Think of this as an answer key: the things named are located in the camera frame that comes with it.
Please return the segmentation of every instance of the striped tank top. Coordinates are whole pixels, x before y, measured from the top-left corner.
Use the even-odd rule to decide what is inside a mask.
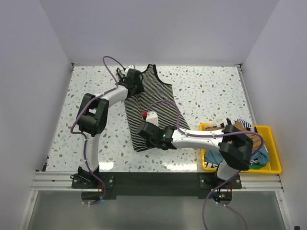
[[[147,69],[142,72],[142,75],[142,84],[145,92],[124,101],[133,149],[137,152],[152,148],[146,146],[146,141],[136,134],[140,124],[143,122],[142,112],[152,103],[159,100],[175,102],[172,85],[166,84],[159,79],[155,65],[149,64]],[[172,105],[164,103],[156,104],[151,110],[157,113],[159,127],[161,129],[166,126],[176,126],[177,110]],[[181,113],[179,126],[184,129],[189,129]]]

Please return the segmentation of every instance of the cable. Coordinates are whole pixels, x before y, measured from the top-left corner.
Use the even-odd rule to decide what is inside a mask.
[[[184,132],[183,130],[180,129],[179,127],[179,121],[180,121],[180,111],[179,111],[179,108],[178,106],[172,102],[172,101],[169,101],[169,100],[160,100],[160,101],[157,101],[153,104],[151,104],[148,108],[147,108],[147,112],[156,104],[171,104],[173,105],[176,110],[177,110],[177,121],[176,121],[176,127],[178,129],[178,131],[186,136],[190,136],[190,137],[197,137],[197,138],[212,138],[212,135],[198,135],[198,134],[191,134],[191,133],[188,133],[188,132]],[[252,132],[252,131],[239,131],[239,132],[234,132],[234,133],[224,133],[224,134],[219,134],[219,135],[215,135],[215,137],[219,138],[219,137],[228,137],[228,136],[233,136],[233,135],[238,135],[238,134],[254,134],[256,136],[258,136],[260,139],[261,139],[261,144],[260,146],[252,153],[252,156],[255,155],[261,148],[262,146],[264,145],[264,139],[263,137],[259,134],[259,133],[256,133],[256,132]],[[206,196],[205,198],[205,201],[203,203],[203,206],[202,206],[202,222],[203,222],[203,225],[205,227],[206,230],[209,230],[208,229],[208,226],[206,224],[206,221],[205,221],[205,216],[204,216],[204,211],[205,211],[205,207],[206,207],[206,204],[207,204],[207,201],[209,199],[209,197],[212,195],[212,193],[221,188],[223,185],[227,184],[228,182],[232,181],[236,176],[239,175],[241,171],[238,171],[237,173],[235,173],[232,177],[230,177],[228,180],[224,181],[223,183],[221,183],[220,185],[216,186],[212,191],[209,192],[209,194]],[[236,211],[234,208],[232,207],[228,207],[226,206],[227,208],[233,210],[234,212],[236,212],[244,221],[244,224],[245,224],[245,228],[246,230],[248,230],[248,225],[247,225],[247,222],[246,220],[244,219],[244,217],[238,212]]]
[[[111,74],[112,78],[114,79],[115,85],[116,85],[116,86],[115,86],[115,88],[110,89],[110,90],[107,90],[107,91],[105,91],[104,93],[102,93],[101,95],[92,98],[92,99],[85,105],[85,107],[81,110],[81,112],[79,113],[79,115],[77,116],[76,120],[74,121],[74,123],[73,123],[72,126],[71,126],[71,133],[72,133],[72,134],[80,134],[80,135],[82,135],[82,136],[84,137],[85,140],[84,140],[84,148],[83,148],[83,157],[84,157],[85,165],[86,165],[86,167],[87,167],[89,173],[90,173],[95,179],[97,179],[97,180],[102,184],[102,187],[103,187],[103,196],[102,196],[99,200],[94,201],[94,202],[92,202],[92,203],[89,203],[89,205],[98,204],[98,203],[100,203],[101,200],[103,200],[103,199],[105,198],[105,196],[106,196],[106,185],[105,185],[105,183],[104,183],[98,176],[96,176],[96,175],[93,173],[93,171],[91,170],[91,168],[90,168],[90,166],[89,166],[89,164],[88,164],[88,162],[87,162],[87,158],[86,158],[86,145],[87,145],[87,141],[88,141],[87,136],[86,136],[83,132],[75,132],[73,129],[75,128],[75,126],[76,126],[77,123],[79,122],[81,116],[85,113],[85,111],[87,110],[87,108],[90,106],[90,104],[91,104],[93,101],[95,101],[95,100],[98,99],[98,98],[103,97],[103,96],[106,95],[107,93],[110,93],[110,92],[116,90],[117,87],[118,87],[118,82],[117,82],[116,78],[114,77],[114,75],[112,74],[112,72],[110,71],[110,69],[108,68],[108,66],[106,65],[105,58],[110,58],[110,59],[116,61],[123,69],[124,69],[124,67],[123,67],[123,65],[122,65],[119,61],[117,61],[116,59],[114,59],[114,58],[112,58],[112,57],[110,57],[110,56],[104,56],[104,57],[102,58],[102,62],[103,62],[103,64],[104,64],[105,68],[107,69],[107,71]]]

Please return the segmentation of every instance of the table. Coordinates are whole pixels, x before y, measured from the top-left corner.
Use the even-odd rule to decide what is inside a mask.
[[[117,67],[110,67],[115,72]],[[136,67],[144,71],[146,66]],[[225,117],[252,122],[236,67],[157,66],[159,78],[173,85],[174,97],[191,129],[202,122]],[[74,67],[46,171],[76,172],[82,161],[83,138],[72,135],[73,124],[85,93],[98,94],[114,87],[102,66]],[[202,172],[199,149],[135,152],[124,103],[108,112],[106,129],[100,138],[100,171],[113,172]]]

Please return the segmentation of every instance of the yellow plastic crate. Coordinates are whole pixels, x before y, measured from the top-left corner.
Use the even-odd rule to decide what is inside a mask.
[[[210,123],[201,123],[200,130],[204,130],[205,126],[211,125]],[[259,134],[261,134],[265,140],[265,146],[268,149],[270,161],[261,169],[250,169],[248,171],[242,171],[242,173],[263,173],[263,174],[279,174],[282,172],[282,166],[280,165],[276,146],[274,143],[271,128],[268,126],[254,126],[257,128]],[[201,164],[202,168],[206,171],[216,171],[214,168],[206,168],[207,162],[205,161],[206,149],[201,150]]]

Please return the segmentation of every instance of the brown cloth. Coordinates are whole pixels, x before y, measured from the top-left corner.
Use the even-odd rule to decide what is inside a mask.
[[[240,131],[246,131],[246,128],[243,127],[242,123],[239,121],[236,121],[234,124],[234,127],[236,127],[237,129],[239,129]],[[215,128],[207,128],[206,131],[215,131],[215,130],[224,130],[224,128],[221,127],[215,127]],[[261,139],[260,137],[258,137],[255,134],[245,134],[246,136],[248,136],[249,138],[251,138],[254,142],[253,145],[253,151],[255,151],[261,144]]]

